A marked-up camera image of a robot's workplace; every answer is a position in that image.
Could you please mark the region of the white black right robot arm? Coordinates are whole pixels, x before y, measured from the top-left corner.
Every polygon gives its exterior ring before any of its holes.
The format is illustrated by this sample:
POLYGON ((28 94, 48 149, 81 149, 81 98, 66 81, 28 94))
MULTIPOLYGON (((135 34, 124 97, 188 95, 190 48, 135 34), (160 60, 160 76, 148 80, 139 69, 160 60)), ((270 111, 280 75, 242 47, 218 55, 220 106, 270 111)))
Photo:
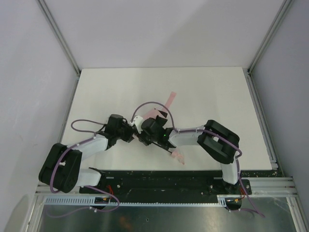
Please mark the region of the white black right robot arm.
POLYGON ((200 146, 220 163, 224 182, 230 185, 238 183, 236 153, 241 152, 240 137, 237 134, 215 120, 208 120, 205 125, 189 129, 164 128, 166 122, 161 117, 135 117, 132 125, 136 127, 136 136, 144 145, 157 144, 172 154, 179 151, 181 146, 200 146))

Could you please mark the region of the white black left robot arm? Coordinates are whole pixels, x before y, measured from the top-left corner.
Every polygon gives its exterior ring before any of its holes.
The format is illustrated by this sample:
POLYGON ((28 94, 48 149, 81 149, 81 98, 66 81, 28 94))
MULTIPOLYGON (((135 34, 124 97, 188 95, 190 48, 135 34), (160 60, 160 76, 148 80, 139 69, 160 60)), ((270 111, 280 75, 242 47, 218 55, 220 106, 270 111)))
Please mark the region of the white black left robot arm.
POLYGON ((47 184, 52 193, 69 193, 75 187, 97 186, 101 173, 94 169, 82 169, 82 161, 110 149, 118 140, 131 142, 135 129, 133 123, 112 114, 107 124, 93 132, 92 137, 73 145, 54 144, 39 172, 39 181, 47 184))

